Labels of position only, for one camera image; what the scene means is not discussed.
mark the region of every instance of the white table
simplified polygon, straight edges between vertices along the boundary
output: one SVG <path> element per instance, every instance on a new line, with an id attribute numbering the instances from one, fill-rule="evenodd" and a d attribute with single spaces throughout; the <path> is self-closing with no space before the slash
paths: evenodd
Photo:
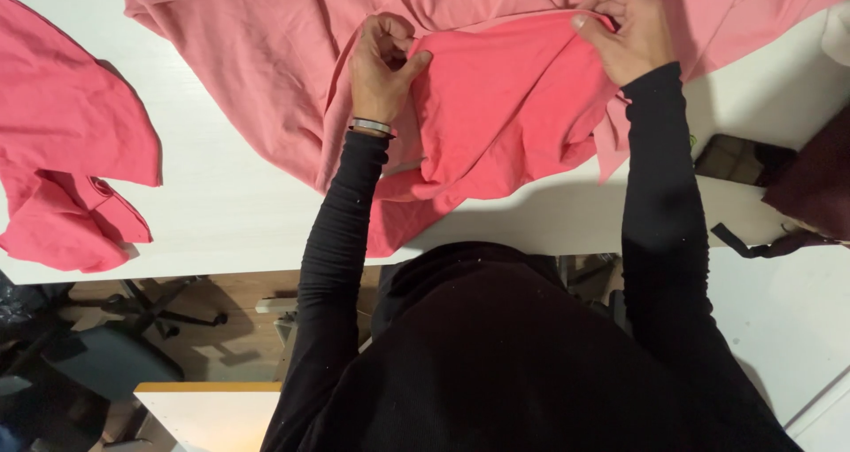
<path id="1" fill-rule="evenodd" d="M 171 44 L 124 17 L 123 0 L 20 1 L 111 62 L 137 90 L 162 140 L 165 184 L 109 180 L 154 237 L 136 245 L 139 256 L 127 264 L 97 274 L 62 273 L 0 255 L 0 269 L 27 284 L 300 268 L 321 196 L 250 149 Z M 820 51 L 823 23 L 821 12 L 688 84 L 688 121 L 700 141 L 695 150 L 719 131 L 802 146 L 850 96 L 850 68 Z M 598 173 L 590 161 L 511 197 L 468 200 L 395 255 L 369 264 L 398 262 L 458 240 L 553 255 L 619 251 L 627 165 L 603 186 L 596 186 Z M 758 188 L 703 178 L 699 186 L 709 225 L 722 220 L 749 243 L 781 235 L 783 218 L 759 201 Z M 2 196 L 0 228 L 7 222 Z"/>

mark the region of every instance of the right hand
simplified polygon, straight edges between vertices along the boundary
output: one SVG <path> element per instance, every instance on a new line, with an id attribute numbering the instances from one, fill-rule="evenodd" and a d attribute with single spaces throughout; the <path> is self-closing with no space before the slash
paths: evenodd
<path id="1" fill-rule="evenodd" d="M 576 9 L 610 15 L 621 25 L 615 34 L 589 15 L 572 18 L 573 28 L 596 47 L 605 72 L 620 87 L 676 60 L 660 0 L 583 0 Z"/>

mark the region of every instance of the phone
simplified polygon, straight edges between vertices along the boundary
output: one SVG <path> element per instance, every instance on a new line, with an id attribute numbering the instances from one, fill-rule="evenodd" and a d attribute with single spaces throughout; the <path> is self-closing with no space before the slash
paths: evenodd
<path id="1" fill-rule="evenodd" d="M 796 155 L 792 148 L 718 133 L 709 139 L 694 168 L 697 175 L 766 187 L 782 175 Z"/>

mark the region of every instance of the left hand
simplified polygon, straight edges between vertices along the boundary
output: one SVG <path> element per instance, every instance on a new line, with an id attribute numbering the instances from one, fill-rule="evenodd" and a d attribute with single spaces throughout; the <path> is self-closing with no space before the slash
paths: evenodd
<path id="1" fill-rule="evenodd" d="M 355 117 L 390 124 L 401 113 L 410 82 L 431 61 L 431 52 L 423 50 L 405 62 L 412 34 L 392 17 L 367 18 L 348 62 Z"/>

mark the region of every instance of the black sweater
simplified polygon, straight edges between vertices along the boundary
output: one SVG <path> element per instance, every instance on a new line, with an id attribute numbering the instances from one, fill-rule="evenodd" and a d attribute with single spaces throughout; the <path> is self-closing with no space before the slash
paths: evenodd
<path id="1" fill-rule="evenodd" d="M 634 339 L 514 249 L 460 243 L 396 273 L 357 353 L 371 198 L 389 140 L 348 132 L 298 287 L 298 341 L 263 451 L 798 450 L 711 317 L 678 63 L 623 88 Z"/>

